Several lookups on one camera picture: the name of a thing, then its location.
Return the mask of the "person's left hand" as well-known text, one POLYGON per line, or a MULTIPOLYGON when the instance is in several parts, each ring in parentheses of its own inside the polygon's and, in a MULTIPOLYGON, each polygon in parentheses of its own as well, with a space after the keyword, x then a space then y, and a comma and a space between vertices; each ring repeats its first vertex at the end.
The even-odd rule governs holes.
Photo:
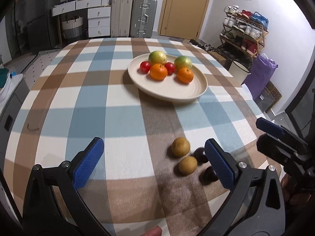
POLYGON ((162 228, 160 228, 159 226, 156 226, 150 229, 149 231, 145 232, 141 236, 161 236, 161 235, 162 235, 162 228))

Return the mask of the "person's right hand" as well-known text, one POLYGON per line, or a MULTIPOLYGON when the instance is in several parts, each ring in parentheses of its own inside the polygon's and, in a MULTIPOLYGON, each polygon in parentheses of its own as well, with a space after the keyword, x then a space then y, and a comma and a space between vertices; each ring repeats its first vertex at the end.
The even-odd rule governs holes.
POLYGON ((289 202, 292 206, 305 206, 311 199, 311 194, 301 190, 297 180, 285 174, 280 182, 285 202, 289 202))

